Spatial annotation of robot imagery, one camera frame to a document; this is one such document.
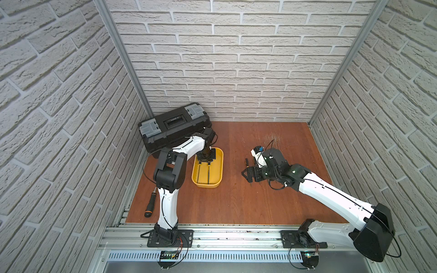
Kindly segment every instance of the white brick wall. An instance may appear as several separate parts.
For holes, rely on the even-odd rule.
[[[93,1],[0,2],[0,272],[84,272],[146,117]]]
[[[160,114],[199,102],[216,121],[308,121],[373,5],[355,0],[107,3],[152,110]],[[288,104],[292,98],[300,103]]]
[[[390,272],[437,270],[436,7],[390,0],[312,126],[337,186],[391,208]]]

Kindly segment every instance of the metal base plate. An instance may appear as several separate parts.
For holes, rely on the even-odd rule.
[[[193,245],[193,230],[192,229],[179,229],[178,232],[181,234],[180,238],[183,242],[183,248],[191,247]],[[162,239],[158,235],[156,235],[155,231],[149,235],[149,239],[147,241],[147,247],[159,247],[159,248],[177,248],[180,246],[180,241],[176,240],[176,242],[172,245],[168,244],[168,241]]]
[[[301,244],[299,244],[295,240],[297,233],[298,233],[297,230],[281,230],[282,246],[285,249],[292,249],[292,248],[295,249],[295,248],[302,248],[303,247]],[[328,244],[326,244],[325,242],[319,243],[319,247],[321,249],[326,249],[326,248],[328,248]],[[308,249],[316,249],[316,246],[308,247]]]

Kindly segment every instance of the white robotic arm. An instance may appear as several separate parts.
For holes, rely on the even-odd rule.
[[[348,221],[333,224],[307,219],[299,228],[297,242],[304,247],[318,242],[347,245],[371,260],[383,261],[395,234],[391,212],[386,206],[372,206],[330,185],[299,164],[290,166],[278,149],[264,150],[257,146],[251,153],[255,166],[249,167],[246,160],[247,167],[242,172],[248,182],[251,183],[252,178],[256,182],[278,181],[283,188],[291,187],[313,197]]]

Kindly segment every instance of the black cable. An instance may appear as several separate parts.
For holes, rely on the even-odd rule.
[[[378,216],[376,216],[373,212],[368,211],[365,207],[363,207],[363,206],[357,204],[356,202],[354,202],[354,201],[351,200],[350,198],[344,196],[343,194],[339,193],[338,191],[336,191],[336,190],[334,190],[334,189],[332,189],[332,188],[330,188],[330,187],[327,187],[326,185],[323,185],[323,184],[320,183],[320,182],[314,181],[314,180],[312,180],[312,179],[306,179],[306,178],[304,178],[304,179],[299,179],[298,181],[305,181],[305,180],[309,180],[309,181],[315,182],[315,183],[317,183],[317,184],[319,184],[319,185],[322,185],[322,186],[325,187],[325,188],[328,188],[328,189],[332,190],[333,192],[336,192],[337,194],[343,196],[344,198],[348,199],[350,202],[354,203],[355,205],[361,207],[363,210],[365,210],[365,211],[367,211],[368,213],[370,213],[371,215],[373,215],[373,216],[374,216],[374,217],[375,217],[375,218],[376,218],[376,219],[377,219],[381,224],[384,225],[384,227],[385,227],[385,228],[387,229],[387,231],[390,233],[390,235],[392,236],[393,240],[395,240],[395,243],[396,243],[396,245],[397,245],[397,247],[398,247],[398,250],[399,250],[399,255],[397,255],[397,256],[390,255],[390,254],[388,254],[388,253],[386,253],[386,255],[387,255],[387,256],[390,256],[390,257],[393,257],[393,258],[400,258],[400,257],[402,256],[402,250],[401,250],[401,248],[400,248],[400,246],[399,246],[398,241],[397,241],[396,238],[395,238],[395,235],[390,231],[390,229],[388,228],[388,226],[387,226],[387,225],[386,225],[386,224],[385,224],[381,219],[379,219]]]
[[[146,158],[144,159],[144,162],[142,163],[142,173],[144,174],[144,176],[145,176],[148,180],[150,180],[150,181],[151,181],[153,184],[155,184],[155,185],[156,185],[156,182],[153,181],[153,180],[151,180],[151,179],[146,175],[146,173],[144,172],[144,168],[146,167],[146,161],[147,161],[147,159],[149,158],[149,156],[151,156],[152,154],[154,154],[154,153],[156,153],[156,152],[150,153],[148,156],[146,156]]]
[[[294,267],[294,268],[297,268],[297,269],[303,269],[303,270],[305,270],[306,268],[295,267],[295,266],[291,263],[291,259],[290,259],[290,251],[291,251],[291,249],[289,249],[289,251],[288,251],[288,262],[291,264],[291,266]]]
[[[182,259],[181,259],[179,262],[173,264],[172,266],[169,266],[168,268],[172,268],[172,267],[174,267],[174,266],[177,266],[180,262],[182,262],[182,261],[185,259],[185,257],[187,257],[188,249],[190,248],[189,243],[188,243],[188,240],[187,240],[187,238],[185,237],[185,235],[182,234],[180,231],[178,231],[178,233],[179,233],[180,235],[182,235],[182,236],[185,238],[185,241],[187,242],[187,251],[185,252],[185,255],[182,257]]]
[[[215,141],[213,143],[211,143],[211,146],[213,146],[217,142],[217,139],[219,138],[219,136],[217,134],[215,134],[215,136],[216,136]]]

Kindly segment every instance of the ventilated metal panel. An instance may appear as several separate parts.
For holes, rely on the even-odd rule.
[[[176,262],[185,255],[184,249]],[[111,250],[108,261],[159,261],[161,250]],[[288,263],[288,250],[278,251],[217,251],[188,250],[184,262]],[[292,263],[301,263],[299,251],[290,251]]]

